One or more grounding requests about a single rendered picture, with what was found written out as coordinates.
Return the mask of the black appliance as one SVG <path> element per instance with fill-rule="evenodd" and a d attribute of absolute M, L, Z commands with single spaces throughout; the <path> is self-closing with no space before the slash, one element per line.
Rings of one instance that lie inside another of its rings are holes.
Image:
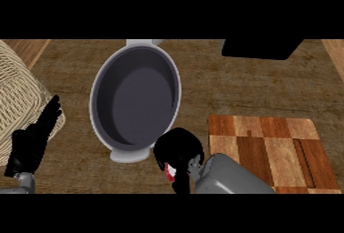
<path fill-rule="evenodd" d="M 221 41 L 221 55 L 243 58 L 286 60 L 301 45 L 301 39 Z"/>

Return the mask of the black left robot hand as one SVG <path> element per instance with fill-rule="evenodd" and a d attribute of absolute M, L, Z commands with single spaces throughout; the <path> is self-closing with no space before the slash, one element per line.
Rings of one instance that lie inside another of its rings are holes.
<path fill-rule="evenodd" d="M 58 96 L 53 96 L 48 104 L 44 106 L 36 122 L 26 129 L 13 131 L 5 177 L 14 177 L 22 172 L 35 173 L 60 114 Z"/>

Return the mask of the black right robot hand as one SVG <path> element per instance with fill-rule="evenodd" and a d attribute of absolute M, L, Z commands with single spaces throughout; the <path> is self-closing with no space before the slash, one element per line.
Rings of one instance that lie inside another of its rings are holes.
<path fill-rule="evenodd" d="M 177 127 L 157 138 L 153 155 L 162 172 L 165 164 L 175 169 L 171 183 L 174 193 L 187 195 L 188 180 L 197 180 L 203 161 L 200 140 L 185 129 Z"/>

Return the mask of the grey oval pot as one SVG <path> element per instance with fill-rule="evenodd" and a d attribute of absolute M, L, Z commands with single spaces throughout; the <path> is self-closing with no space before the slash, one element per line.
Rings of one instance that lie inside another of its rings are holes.
<path fill-rule="evenodd" d="M 180 76 L 159 43 L 157 39 L 128 39 L 103 63 L 91 86 L 91 127 L 116 163 L 149 158 L 177 117 Z"/>

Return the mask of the red can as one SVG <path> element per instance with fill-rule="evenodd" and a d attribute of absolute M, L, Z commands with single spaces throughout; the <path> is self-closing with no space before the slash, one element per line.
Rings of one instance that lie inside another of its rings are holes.
<path fill-rule="evenodd" d="M 175 169 L 169 166 L 169 164 L 165 164 L 163 174 L 165 174 L 166 179 L 172 182 L 174 181 Z"/>

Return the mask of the beige wicker basket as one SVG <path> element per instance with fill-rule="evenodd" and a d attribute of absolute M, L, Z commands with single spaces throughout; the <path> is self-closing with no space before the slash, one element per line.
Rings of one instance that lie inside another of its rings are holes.
<path fill-rule="evenodd" d="M 51 94 L 26 65 L 0 40 L 0 167 L 11 151 L 11 132 L 36 122 Z"/>

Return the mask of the checkered wooden cutting board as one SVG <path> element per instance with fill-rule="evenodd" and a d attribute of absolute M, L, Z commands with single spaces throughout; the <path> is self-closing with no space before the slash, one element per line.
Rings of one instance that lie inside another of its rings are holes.
<path fill-rule="evenodd" d="M 208 147 L 278 194 L 340 192 L 314 123 L 307 118 L 211 115 Z"/>

